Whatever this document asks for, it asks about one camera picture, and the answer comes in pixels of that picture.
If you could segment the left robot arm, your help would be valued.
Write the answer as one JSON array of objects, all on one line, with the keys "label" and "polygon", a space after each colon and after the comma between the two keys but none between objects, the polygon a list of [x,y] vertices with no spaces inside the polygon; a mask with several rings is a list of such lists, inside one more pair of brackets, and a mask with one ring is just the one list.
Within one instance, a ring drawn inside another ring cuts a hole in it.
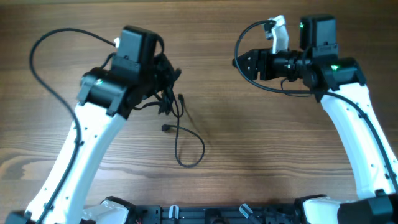
[{"label": "left robot arm", "polygon": [[175,81],[163,52],[161,36],[126,26],[113,42],[116,51],[105,63],[81,78],[78,103],[70,108],[70,131],[44,185],[22,211],[11,212],[7,223],[134,223],[134,205],[110,197],[86,208],[85,200],[105,152],[126,124],[132,110],[151,105],[172,111]]}]

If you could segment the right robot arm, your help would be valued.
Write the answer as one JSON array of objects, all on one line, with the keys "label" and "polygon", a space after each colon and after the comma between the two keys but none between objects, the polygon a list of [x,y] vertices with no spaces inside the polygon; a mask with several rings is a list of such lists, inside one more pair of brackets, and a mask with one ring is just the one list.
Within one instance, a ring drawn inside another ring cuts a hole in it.
[{"label": "right robot arm", "polygon": [[340,58],[336,21],[332,15],[300,20],[300,50],[289,49],[283,16],[259,21],[269,49],[235,53],[232,64],[250,84],[263,88],[266,80],[302,80],[304,90],[278,92],[313,96],[332,120],[354,175],[357,200],[339,202],[320,194],[291,204],[270,205],[261,215],[247,206],[240,212],[252,223],[396,223],[397,158],[373,111],[366,78],[359,63]]}]

